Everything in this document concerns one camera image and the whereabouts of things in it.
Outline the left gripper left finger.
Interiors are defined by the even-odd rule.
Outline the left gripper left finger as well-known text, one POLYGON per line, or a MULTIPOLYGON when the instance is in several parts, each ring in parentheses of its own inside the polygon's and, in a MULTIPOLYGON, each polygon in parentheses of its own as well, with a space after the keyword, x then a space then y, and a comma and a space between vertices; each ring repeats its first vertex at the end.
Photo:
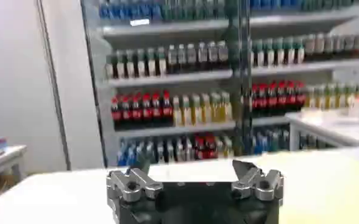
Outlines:
POLYGON ((144 194, 155 200, 163 191, 163 183, 148 176, 151 162, 148 159, 137 161, 125 172, 111 170, 106 177, 107 197, 109 200, 122 198, 127 203, 134 203, 144 194))

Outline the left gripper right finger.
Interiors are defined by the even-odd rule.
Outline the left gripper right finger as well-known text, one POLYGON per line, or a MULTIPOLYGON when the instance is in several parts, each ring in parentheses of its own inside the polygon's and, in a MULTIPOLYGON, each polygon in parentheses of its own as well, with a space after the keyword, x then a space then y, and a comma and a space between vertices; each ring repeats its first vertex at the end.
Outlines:
POLYGON ((283 199, 283 175, 279 170, 268 173, 253 163, 233 160, 232 166, 238 180, 232 182, 231 190, 237 199, 255 197, 260 201, 283 199))

